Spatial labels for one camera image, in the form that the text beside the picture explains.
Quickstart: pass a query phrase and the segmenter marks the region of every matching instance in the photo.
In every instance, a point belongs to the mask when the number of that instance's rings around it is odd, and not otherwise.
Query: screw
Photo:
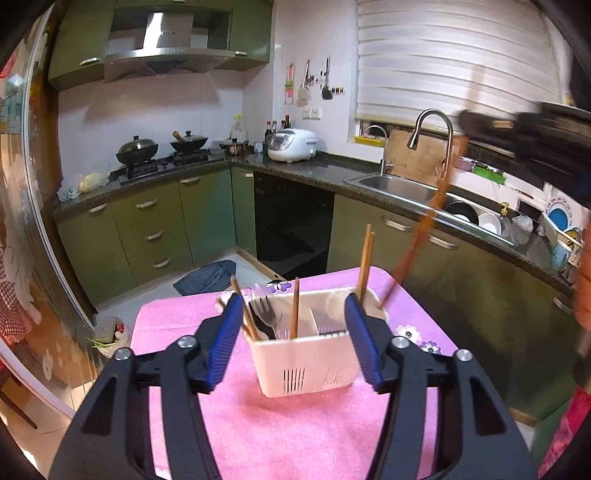
[[[402,349],[408,347],[410,342],[405,337],[394,337],[392,339],[392,345],[394,345],[396,348]]]
[[[131,348],[120,348],[115,352],[115,360],[127,360],[132,353]]]
[[[193,335],[185,335],[177,340],[177,345],[180,348],[192,348],[197,344],[197,340]]]
[[[460,362],[469,362],[474,358],[474,355],[472,355],[472,352],[470,350],[462,348],[461,350],[458,350],[456,352],[456,357],[458,357]]]

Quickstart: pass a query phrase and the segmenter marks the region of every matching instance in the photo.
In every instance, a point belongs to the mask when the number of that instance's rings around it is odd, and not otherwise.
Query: mug
[[[556,240],[556,245],[552,250],[551,265],[554,270],[561,269],[570,257],[572,250],[562,240]]]

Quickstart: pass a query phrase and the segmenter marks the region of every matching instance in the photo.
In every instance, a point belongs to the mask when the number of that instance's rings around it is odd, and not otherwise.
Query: window blind
[[[506,117],[559,102],[557,63],[537,8],[526,0],[358,0],[357,119],[414,122],[426,108]],[[444,127],[428,117],[425,124]]]

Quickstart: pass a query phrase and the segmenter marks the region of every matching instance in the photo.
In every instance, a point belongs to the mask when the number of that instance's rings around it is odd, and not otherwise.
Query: dish
[[[478,225],[495,235],[501,234],[501,222],[496,215],[492,213],[481,213],[478,216]]]
[[[445,210],[447,213],[451,213],[454,216],[460,215],[461,217],[466,218],[470,223],[478,225],[478,214],[476,213],[474,208],[472,208],[465,202],[451,202],[443,210]]]

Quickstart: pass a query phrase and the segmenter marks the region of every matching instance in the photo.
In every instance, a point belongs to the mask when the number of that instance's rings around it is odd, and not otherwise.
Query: pot lid
[[[154,145],[158,145],[154,140],[140,138],[139,135],[134,135],[134,139],[131,142],[122,145],[117,153],[133,152],[142,148],[153,147]]]
[[[185,140],[185,142],[194,142],[198,140],[207,140],[207,137],[204,137],[202,135],[191,135],[191,131],[187,130],[185,132],[185,136],[183,137],[183,139]]]

